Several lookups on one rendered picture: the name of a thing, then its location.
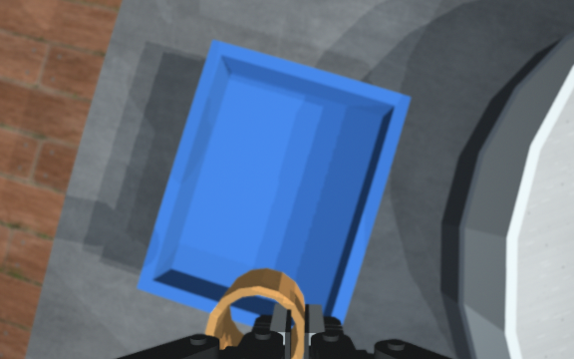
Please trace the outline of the blue crate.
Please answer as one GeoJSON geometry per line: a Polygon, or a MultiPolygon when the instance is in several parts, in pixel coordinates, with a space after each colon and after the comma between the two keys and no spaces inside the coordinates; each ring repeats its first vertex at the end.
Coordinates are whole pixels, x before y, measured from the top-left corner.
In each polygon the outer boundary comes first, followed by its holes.
{"type": "Polygon", "coordinates": [[[271,268],[343,325],[410,99],[212,40],[138,289],[211,313],[271,268]]]}

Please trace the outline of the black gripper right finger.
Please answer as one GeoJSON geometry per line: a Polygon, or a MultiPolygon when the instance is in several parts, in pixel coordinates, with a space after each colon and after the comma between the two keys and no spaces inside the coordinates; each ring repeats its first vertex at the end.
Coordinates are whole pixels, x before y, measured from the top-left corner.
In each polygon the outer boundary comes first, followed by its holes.
{"type": "Polygon", "coordinates": [[[341,320],[324,316],[322,304],[305,304],[304,359],[451,359],[399,339],[379,341],[374,354],[356,350],[341,320]],[[324,327],[325,323],[325,327],[324,327]]]}

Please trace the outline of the bronze bushing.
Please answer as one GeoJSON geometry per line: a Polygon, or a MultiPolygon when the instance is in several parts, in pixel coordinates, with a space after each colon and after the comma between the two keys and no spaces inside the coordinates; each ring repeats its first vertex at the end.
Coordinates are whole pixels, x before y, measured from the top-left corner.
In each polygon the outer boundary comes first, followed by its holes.
{"type": "Polygon", "coordinates": [[[275,299],[285,308],[291,309],[295,321],[291,328],[291,359],[302,359],[305,322],[303,294],[293,279],[271,268],[251,269],[238,276],[210,313],[205,334],[220,340],[220,350],[226,346],[238,346],[244,334],[232,320],[230,303],[252,295],[275,299]]]}

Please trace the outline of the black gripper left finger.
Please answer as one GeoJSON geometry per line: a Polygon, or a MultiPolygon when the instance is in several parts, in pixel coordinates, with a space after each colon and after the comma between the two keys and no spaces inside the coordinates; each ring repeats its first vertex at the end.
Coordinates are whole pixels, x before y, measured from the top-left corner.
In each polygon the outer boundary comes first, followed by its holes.
{"type": "Polygon", "coordinates": [[[275,303],[273,315],[255,318],[239,347],[220,350],[218,338],[194,334],[117,359],[291,359],[290,319],[291,309],[275,303]]]}

